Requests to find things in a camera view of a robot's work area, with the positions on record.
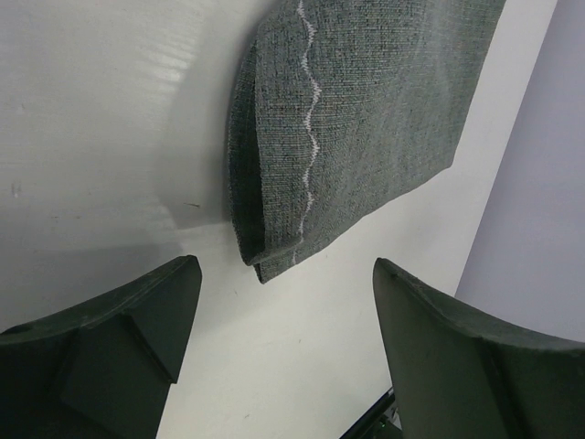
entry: gray fabric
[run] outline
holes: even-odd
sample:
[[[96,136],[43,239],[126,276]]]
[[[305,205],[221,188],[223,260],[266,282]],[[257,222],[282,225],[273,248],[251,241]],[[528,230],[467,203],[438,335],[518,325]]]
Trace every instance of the gray fabric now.
[[[261,282],[452,164],[504,3],[284,0],[261,22],[229,122],[233,222]]]

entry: table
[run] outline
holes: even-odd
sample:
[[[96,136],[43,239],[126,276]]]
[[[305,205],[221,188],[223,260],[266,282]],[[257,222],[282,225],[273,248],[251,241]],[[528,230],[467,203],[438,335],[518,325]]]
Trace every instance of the table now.
[[[262,286],[226,213],[223,139],[271,3],[0,6],[0,330],[197,255],[161,438],[333,439],[388,389],[373,263],[454,294],[556,0],[508,0],[451,169]]]

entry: white thread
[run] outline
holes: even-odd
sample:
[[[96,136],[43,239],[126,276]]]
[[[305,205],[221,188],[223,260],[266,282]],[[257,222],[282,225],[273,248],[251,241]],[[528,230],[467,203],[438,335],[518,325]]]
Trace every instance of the white thread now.
[[[311,193],[311,189],[309,188],[309,180],[311,179],[311,169],[313,169],[314,162],[315,162],[317,156],[319,155],[319,151],[321,149],[321,148],[319,148],[319,144],[317,143],[317,139],[313,134],[313,128],[311,127],[311,118],[313,117],[314,107],[317,105],[317,103],[319,102],[319,98],[321,97],[322,90],[321,90],[321,87],[319,87],[319,83],[313,77],[313,73],[311,73],[311,69],[309,68],[309,51],[311,51],[311,48],[313,47],[314,35],[317,33],[317,30],[314,28],[314,26],[311,24],[311,22],[309,22],[309,20],[307,20],[306,14],[304,13],[304,1],[303,0],[299,1],[299,6],[297,7],[296,12],[299,14],[299,17],[302,19],[304,26],[307,29],[307,33],[309,34],[307,49],[303,54],[303,58],[301,59],[301,66],[303,67],[304,73],[307,75],[307,78],[309,78],[309,81],[311,82],[311,87],[313,87],[313,102],[311,103],[311,107],[309,108],[309,111],[307,112],[307,114],[304,116],[304,119],[303,119],[304,128],[307,130],[307,133],[309,134],[309,138],[311,139],[311,144],[313,147],[313,149],[311,151],[311,161],[309,162],[309,166],[306,168],[306,170],[304,171],[304,174],[303,174],[303,183],[304,183],[304,187],[305,187],[306,192],[307,192],[307,206],[306,206],[306,209],[304,211],[303,216],[301,217],[301,222],[299,224],[299,234],[301,235],[301,243],[303,243],[304,242],[304,222],[306,221],[307,216],[309,215],[309,212],[311,211],[311,208],[313,207],[313,203],[314,203],[314,196]],[[296,265],[296,250],[294,251],[294,254],[292,255],[292,263]]]

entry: gray wall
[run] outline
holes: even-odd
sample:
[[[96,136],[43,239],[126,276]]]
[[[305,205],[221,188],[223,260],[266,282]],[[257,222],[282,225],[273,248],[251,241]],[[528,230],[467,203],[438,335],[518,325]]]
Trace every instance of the gray wall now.
[[[559,0],[457,297],[585,341],[585,2]]]

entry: folded cloth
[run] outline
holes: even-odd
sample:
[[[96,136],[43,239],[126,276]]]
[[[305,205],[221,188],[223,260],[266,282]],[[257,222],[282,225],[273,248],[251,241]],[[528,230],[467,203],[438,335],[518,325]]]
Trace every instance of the folded cloth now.
[[[452,160],[505,0],[284,0],[229,120],[229,193],[262,283]]]

